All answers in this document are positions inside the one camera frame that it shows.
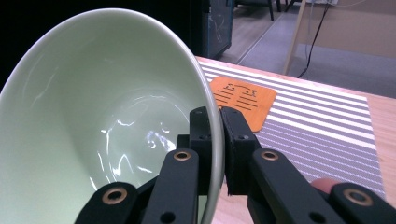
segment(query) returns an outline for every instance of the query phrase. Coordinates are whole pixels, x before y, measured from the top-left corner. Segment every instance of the chair leg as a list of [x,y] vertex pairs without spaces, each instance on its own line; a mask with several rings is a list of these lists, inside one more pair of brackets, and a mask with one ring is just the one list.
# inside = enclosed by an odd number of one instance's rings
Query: chair leg
[[274,11],[272,8],[272,0],[268,0],[268,7],[270,8],[271,21],[273,21],[274,20]]
[[276,0],[276,10],[277,10],[277,12],[280,12],[280,11],[281,11],[281,8],[280,8],[280,0]]
[[296,1],[296,0],[291,0],[291,1],[290,1],[290,4],[288,4],[288,6],[286,7],[285,12],[287,12],[287,11],[289,10],[289,8],[291,8],[291,7],[293,6],[293,4],[294,4],[295,1]]

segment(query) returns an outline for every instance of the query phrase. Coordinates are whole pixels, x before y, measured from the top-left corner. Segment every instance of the brass screw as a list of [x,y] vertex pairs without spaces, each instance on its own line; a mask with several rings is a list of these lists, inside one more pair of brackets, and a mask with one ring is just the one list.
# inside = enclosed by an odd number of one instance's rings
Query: brass screw
[[117,204],[125,200],[128,192],[125,188],[115,187],[108,189],[102,197],[102,201],[105,204]]
[[177,161],[186,161],[191,158],[191,154],[186,151],[179,151],[175,153],[174,158]]
[[356,203],[361,206],[373,205],[373,199],[369,195],[358,189],[345,189],[344,196],[346,196],[346,198],[352,201],[353,203]]
[[276,161],[277,159],[279,159],[279,156],[275,152],[272,152],[272,151],[264,151],[262,153],[262,157],[268,161]]

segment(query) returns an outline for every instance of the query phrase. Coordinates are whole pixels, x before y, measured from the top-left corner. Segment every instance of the black cabinet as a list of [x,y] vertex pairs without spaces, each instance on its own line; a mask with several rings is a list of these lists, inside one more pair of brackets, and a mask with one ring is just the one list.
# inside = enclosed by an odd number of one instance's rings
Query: black cabinet
[[168,26],[196,56],[216,58],[231,46],[233,0],[8,1],[0,7],[0,87],[47,31],[81,12],[105,7],[140,11]]
[[165,24],[194,55],[213,59],[231,46],[233,0],[140,0],[130,8]]

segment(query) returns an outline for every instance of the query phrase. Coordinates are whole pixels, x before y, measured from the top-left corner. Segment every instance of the cable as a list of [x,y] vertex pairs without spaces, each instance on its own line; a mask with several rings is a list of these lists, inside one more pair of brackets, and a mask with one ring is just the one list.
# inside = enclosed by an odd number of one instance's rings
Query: cable
[[309,40],[309,36],[311,36],[311,21],[312,21],[312,14],[314,12],[314,4],[315,4],[315,0],[313,0],[311,3],[311,10],[309,12],[309,20],[308,20],[308,33],[306,34],[306,40],[305,40],[305,60],[307,62],[308,62],[308,40]]
[[326,13],[327,13],[327,11],[329,10],[330,5],[331,5],[331,4],[329,4],[329,2],[327,2],[326,6],[325,6],[325,8],[324,8],[324,11],[323,11],[323,16],[322,16],[322,18],[321,18],[321,20],[320,20],[319,27],[318,27],[318,29],[317,29],[317,32],[315,33],[314,41],[312,42],[312,45],[311,45],[311,50],[309,51],[309,57],[308,57],[308,62],[306,63],[306,68],[304,69],[304,71],[303,71],[299,76],[297,76],[297,78],[302,77],[302,76],[306,73],[306,70],[308,70],[309,64],[311,63],[312,49],[313,49],[313,47],[314,47],[314,45],[315,45],[315,42],[317,41],[317,38],[318,38],[318,34],[319,34],[319,31],[320,31],[321,24],[323,23],[324,17],[326,16]]

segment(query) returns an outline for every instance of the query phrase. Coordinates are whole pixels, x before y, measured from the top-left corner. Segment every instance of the bowl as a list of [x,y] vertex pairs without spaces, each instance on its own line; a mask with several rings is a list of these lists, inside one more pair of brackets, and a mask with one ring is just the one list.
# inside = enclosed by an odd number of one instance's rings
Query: bowl
[[167,27],[119,8],[88,11],[42,36],[0,95],[2,223],[72,223],[93,193],[155,177],[189,113],[206,106],[210,222],[223,177],[218,107],[200,65]]

